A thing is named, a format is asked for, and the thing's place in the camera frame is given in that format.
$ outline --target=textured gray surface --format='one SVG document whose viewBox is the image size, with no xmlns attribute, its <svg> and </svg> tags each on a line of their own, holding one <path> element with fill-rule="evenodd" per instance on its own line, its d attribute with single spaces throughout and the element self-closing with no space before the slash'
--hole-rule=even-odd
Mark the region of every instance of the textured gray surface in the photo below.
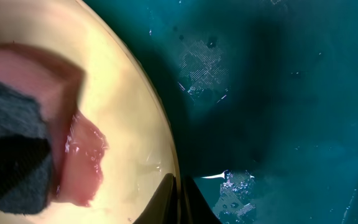
<svg viewBox="0 0 358 224">
<path fill-rule="evenodd" d="M 0 83 L 0 137 L 20 134 L 29 138 L 48 139 L 39 107 L 34 99 Z M 38 168 L 0 199 L 0 210 L 19 214 L 41 212 L 47 204 L 51 174 L 52 156 L 49 154 Z"/>
</svg>

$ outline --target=gray cloth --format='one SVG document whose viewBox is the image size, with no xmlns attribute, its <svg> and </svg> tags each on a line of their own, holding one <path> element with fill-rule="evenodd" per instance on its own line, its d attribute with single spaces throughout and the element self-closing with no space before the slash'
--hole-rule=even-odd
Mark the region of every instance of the gray cloth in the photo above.
<svg viewBox="0 0 358 224">
<path fill-rule="evenodd" d="M 0 83 L 0 137 L 15 134 L 48 139 L 39 104 Z M 51 175 L 52 155 L 49 153 L 30 175 L 0 199 L 0 211 L 15 214 L 41 212 L 47 204 Z"/>
</svg>

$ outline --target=dark teal background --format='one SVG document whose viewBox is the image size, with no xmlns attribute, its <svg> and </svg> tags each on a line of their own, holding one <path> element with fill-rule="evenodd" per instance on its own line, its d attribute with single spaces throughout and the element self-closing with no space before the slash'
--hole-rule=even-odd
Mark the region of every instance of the dark teal background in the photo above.
<svg viewBox="0 0 358 224">
<path fill-rule="evenodd" d="M 358 1 L 86 3 L 156 87 L 182 175 L 248 170 L 255 224 L 358 223 Z M 196 180 L 213 207 L 223 180 Z"/>
</svg>

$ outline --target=pink flesh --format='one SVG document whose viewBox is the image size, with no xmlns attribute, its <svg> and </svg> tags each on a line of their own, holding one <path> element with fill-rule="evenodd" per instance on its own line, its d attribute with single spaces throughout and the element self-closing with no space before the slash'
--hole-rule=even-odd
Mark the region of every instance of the pink flesh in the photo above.
<svg viewBox="0 0 358 224">
<path fill-rule="evenodd" d="M 107 143 L 76 108 L 82 77 L 80 69 L 42 50 L 0 47 L 0 82 L 40 103 L 52 138 L 50 199 L 88 206 L 103 179 L 100 161 Z"/>
</svg>

